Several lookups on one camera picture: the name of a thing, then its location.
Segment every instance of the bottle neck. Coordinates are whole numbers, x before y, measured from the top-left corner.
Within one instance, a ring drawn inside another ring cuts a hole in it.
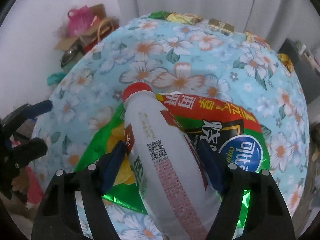
[[[143,97],[143,98],[156,98],[156,95],[151,92],[151,91],[147,91],[147,90],[142,90],[142,91],[138,91],[133,93],[132,95],[130,95],[124,102],[124,109],[127,109],[128,104],[135,100],[138,97]]]

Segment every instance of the red bottle cap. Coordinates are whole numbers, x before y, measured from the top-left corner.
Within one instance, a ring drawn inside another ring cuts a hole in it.
[[[133,93],[138,91],[152,91],[151,87],[143,82],[133,83],[130,86],[127,86],[126,89],[122,93],[122,100],[126,101],[126,99],[131,96]]]

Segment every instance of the qr code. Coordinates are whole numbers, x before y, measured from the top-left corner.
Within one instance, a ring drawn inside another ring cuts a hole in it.
[[[152,160],[157,160],[167,156],[161,140],[147,144]]]

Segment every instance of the silver screw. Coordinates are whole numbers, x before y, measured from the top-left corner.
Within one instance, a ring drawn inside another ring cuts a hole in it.
[[[264,176],[268,176],[268,175],[270,174],[270,172],[269,172],[268,170],[266,170],[266,169],[263,169],[263,170],[261,171],[261,173],[262,173]]]
[[[95,164],[90,164],[90,165],[88,166],[88,170],[89,170],[89,171],[93,171],[93,170],[96,169],[96,167],[97,167],[97,165],[95,165]]]
[[[62,174],[63,174],[63,170],[57,170],[57,171],[56,171],[56,175],[57,175],[57,176],[61,176]]]
[[[228,168],[231,169],[231,170],[235,170],[237,168],[237,165],[234,164],[234,163],[229,163],[228,164]]]

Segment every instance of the cardboard box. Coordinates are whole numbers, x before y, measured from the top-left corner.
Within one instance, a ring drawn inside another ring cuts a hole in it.
[[[64,38],[59,41],[59,43],[55,46],[55,50],[67,51],[69,48],[78,40],[82,43],[83,47],[92,43],[97,39],[97,32],[99,25],[102,20],[106,20],[105,23],[101,26],[100,34],[103,35],[111,28],[111,23],[114,20],[113,17],[107,17],[103,4],[98,4],[89,8],[93,15],[98,16],[100,21],[95,23],[92,27],[90,27],[86,32],[84,32],[81,36],[78,37],[70,37]]]

